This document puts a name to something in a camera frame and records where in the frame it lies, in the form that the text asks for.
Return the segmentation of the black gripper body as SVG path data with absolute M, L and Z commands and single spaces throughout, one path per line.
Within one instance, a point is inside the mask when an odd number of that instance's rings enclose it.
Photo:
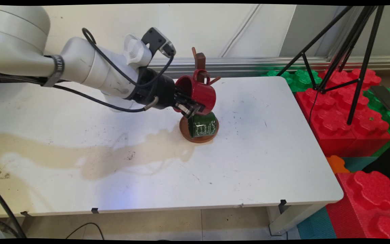
M 144 88 L 135 87 L 130 95 L 130 99 L 138 104 L 151 105 L 155 97 L 157 97 L 158 102 L 152 105 L 152 108 L 165 109 L 173 107 L 176 104 L 175 82 L 173 79 L 164 74 L 159 75 L 157 71 L 151 68 L 139 68 L 137 83 L 144 85 L 155 77 L 157 77 L 155 83 Z

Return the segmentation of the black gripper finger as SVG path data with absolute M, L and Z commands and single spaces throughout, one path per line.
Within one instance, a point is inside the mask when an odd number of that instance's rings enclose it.
M 190 95 L 186 94 L 180 88 L 175 89 L 175 103 L 178 104 L 195 104 L 196 102 L 191 99 Z
M 181 113 L 185 118 L 193 117 L 201 108 L 200 104 L 196 102 L 176 103 L 175 110 Z

